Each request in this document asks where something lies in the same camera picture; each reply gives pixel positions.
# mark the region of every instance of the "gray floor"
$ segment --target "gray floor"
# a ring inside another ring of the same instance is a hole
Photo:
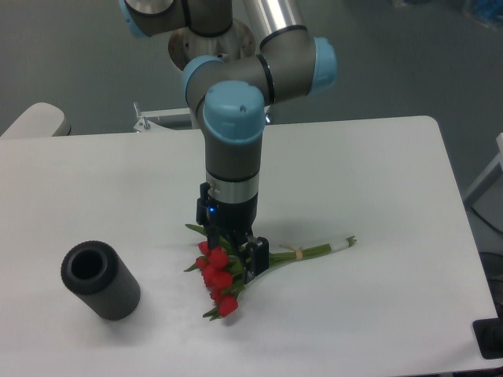
[[[461,1],[394,9],[388,0],[299,0],[312,35],[329,38],[340,80],[329,93],[274,108],[274,122],[429,115],[441,127],[461,191],[497,153],[503,132],[503,30],[461,14]],[[242,1],[236,17],[248,23]],[[132,104],[185,107],[169,35],[129,35],[114,0],[0,0],[0,134],[26,108],[62,109],[73,134],[131,132]],[[478,203],[503,228],[503,181]],[[501,238],[470,217],[481,251]]]

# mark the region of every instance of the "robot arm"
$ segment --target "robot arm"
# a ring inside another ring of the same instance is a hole
[[[147,2],[125,1],[129,10],[134,2]],[[229,7],[232,22],[231,1],[151,3],[163,3],[157,10],[165,9],[153,18],[141,16],[145,18],[141,20],[145,22],[141,28],[150,35],[173,25],[179,27],[181,22],[191,25],[191,30],[209,24],[213,31],[216,24],[221,31],[225,32],[226,27],[228,30],[228,20],[223,20],[229,16],[227,13],[226,17],[218,18],[218,23],[195,24],[192,17],[190,23],[182,12],[184,4],[191,15],[203,15],[202,9],[207,14],[213,13],[216,4]],[[241,257],[248,282],[268,268],[269,260],[267,240],[255,238],[252,232],[265,127],[263,108],[332,86],[336,80],[336,55],[326,39],[310,37],[295,0],[244,0],[244,3],[255,35],[261,41],[260,54],[229,63],[212,56],[197,57],[183,71],[183,90],[205,139],[207,181],[200,186],[197,222],[207,230],[210,248],[218,246],[220,236],[230,242]],[[177,22],[175,12],[184,15]],[[138,14],[134,13],[134,17],[137,22]],[[164,18],[166,23],[157,26],[156,31],[148,29],[148,20],[157,17]]]

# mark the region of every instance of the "rubber band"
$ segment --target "rubber band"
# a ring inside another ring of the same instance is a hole
[[[289,249],[290,251],[293,251],[294,253],[296,253],[297,261],[300,261],[300,260],[302,260],[302,258],[304,258],[304,254],[303,254],[304,248],[303,247],[299,247],[297,249],[296,247],[293,247],[289,243],[286,243],[285,245],[280,245],[280,246],[284,247],[285,249]]]

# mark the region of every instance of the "silver metal cylinder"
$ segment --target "silver metal cylinder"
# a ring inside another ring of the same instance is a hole
[[[222,203],[239,204],[249,201],[259,192],[259,175],[242,182],[220,181],[206,172],[206,181],[210,184],[208,194]]]
[[[296,0],[244,0],[244,5],[257,42],[286,27],[304,25]]]
[[[153,15],[164,12],[173,0],[126,0],[126,3],[139,13]]]

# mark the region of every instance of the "tulip bouquet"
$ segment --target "tulip bouquet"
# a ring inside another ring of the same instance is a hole
[[[202,226],[185,225],[187,228],[206,236]],[[354,236],[346,238],[340,243],[325,243],[316,247],[295,248],[284,245],[289,251],[282,253],[269,253],[269,268],[277,267],[288,262],[303,261],[322,257],[337,251],[352,247],[356,243]],[[215,307],[203,315],[204,318],[217,320],[227,317],[238,307],[237,298],[244,291],[244,268],[240,258],[233,251],[230,244],[220,238],[220,245],[209,250],[207,241],[199,243],[201,256],[191,265],[186,272],[199,270],[203,276],[204,284],[210,291],[210,297]]]

